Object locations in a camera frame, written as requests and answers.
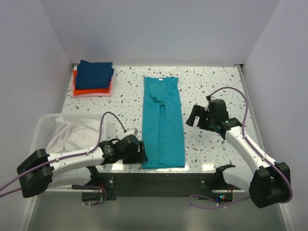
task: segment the white cloth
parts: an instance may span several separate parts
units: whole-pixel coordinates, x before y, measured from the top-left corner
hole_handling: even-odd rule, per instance
[[[99,120],[77,119],[69,122],[59,117],[55,122],[54,137],[47,146],[47,153],[78,151],[97,144],[101,123]]]

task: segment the orange folded cloth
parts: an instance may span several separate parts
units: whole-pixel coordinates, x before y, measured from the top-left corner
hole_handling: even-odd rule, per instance
[[[73,70],[73,76],[74,76],[73,77],[73,84],[75,86],[76,76],[77,76],[76,70]],[[76,89],[74,87],[74,95],[83,95],[83,94],[92,94],[92,93],[109,93],[110,88],[111,88],[111,81],[109,83],[108,89],[97,88],[97,89],[82,89],[82,90],[79,90],[79,89]]]

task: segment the stack of folded clothes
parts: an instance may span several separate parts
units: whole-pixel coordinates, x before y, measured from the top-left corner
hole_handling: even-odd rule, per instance
[[[73,70],[73,98],[111,96],[112,65],[81,60],[77,70]]]

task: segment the gray floor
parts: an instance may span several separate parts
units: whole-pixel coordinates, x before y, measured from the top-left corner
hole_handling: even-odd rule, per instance
[[[100,206],[82,205],[80,192],[38,197],[30,231],[283,231],[277,205],[259,209],[250,200],[227,209],[201,210],[186,198],[118,197]],[[213,205],[209,201],[196,201]]]

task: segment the pink folded cloth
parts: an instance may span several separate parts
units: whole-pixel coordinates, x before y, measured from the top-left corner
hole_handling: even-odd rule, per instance
[[[74,92],[75,85],[74,82],[72,81],[72,84],[70,86],[70,90]],[[111,90],[108,93],[91,93],[91,94],[82,94],[82,95],[72,95],[72,98],[83,98],[83,97],[105,97],[105,96],[111,96]]]
[[[83,95],[73,95],[72,98],[100,97],[100,96],[103,96],[103,97],[111,96],[111,92],[109,92],[109,93],[91,93],[91,94],[83,94]]]

